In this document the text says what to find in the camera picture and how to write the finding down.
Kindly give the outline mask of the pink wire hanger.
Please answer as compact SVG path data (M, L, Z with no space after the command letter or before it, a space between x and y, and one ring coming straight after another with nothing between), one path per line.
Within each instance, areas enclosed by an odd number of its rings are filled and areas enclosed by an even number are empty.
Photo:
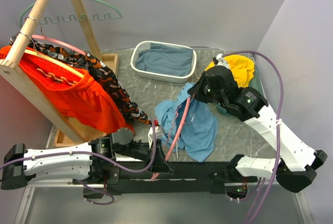
M175 146L177 146L176 148L176 154L178 156L178 140L179 140L179 137L181 135L181 132L182 132L182 129L183 129L183 126L185 124L185 120L186 120L186 116L187 116L187 113L188 113L188 110L189 110L189 106L190 106L190 103L191 103L191 96L190 97L187 97L186 99L186 102L185 102L185 107L184 107L184 111L183 111L183 115L181 117L181 120L180 120L180 124L176 130L176 134L175 134L175 137L170 145L170 148L165 156L165 161L168 162L169 161L169 158L171 156L171 154L173 153L173 150L175 148ZM182 105L179 105L177 110L176 110L176 114L175 114L175 118L173 120L173 126L175 126L175 123L176 123L176 120L179 116L179 109L181 108ZM158 176L160 175L160 173L153 173L152 177L151 177L151 181L154 181L155 179L158 178Z

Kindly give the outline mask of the light blue shorts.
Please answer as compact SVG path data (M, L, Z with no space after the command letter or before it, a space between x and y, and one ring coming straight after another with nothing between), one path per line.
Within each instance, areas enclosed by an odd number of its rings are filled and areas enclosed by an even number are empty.
M166 100L155 107L157 121L164 130L161 140L168 148L171 147L180 126L189 97L187 91L193 86L194 83L186 83L176 100ZM178 145L174 147L173 152L185 150L191 159L197 162L205 161L214 150L217 128L217 118L211 113L207 104L192 99Z

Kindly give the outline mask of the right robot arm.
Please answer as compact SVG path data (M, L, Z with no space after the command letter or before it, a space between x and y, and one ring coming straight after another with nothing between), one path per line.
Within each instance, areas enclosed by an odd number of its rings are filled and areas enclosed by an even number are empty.
M273 178L284 189L298 193L312 184L316 170L327 160L323 150L303 142L274 112L255 88L238 87L232 72L215 66L202 73L188 94L202 103L215 103L254 129L275 151L276 158L261 159L237 154L227 164L231 181L245 177Z

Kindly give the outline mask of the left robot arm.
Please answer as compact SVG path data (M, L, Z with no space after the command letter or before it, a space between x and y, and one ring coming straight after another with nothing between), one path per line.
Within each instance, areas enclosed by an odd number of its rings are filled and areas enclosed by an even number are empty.
M103 167L108 163L130 173L173 173L160 140L148 144L133 138L131 130L121 128L71 147L37 150L28 149L23 143L16 144L1 165L1 189L20 189L30 182L52 179L75 179L94 184L103 179Z

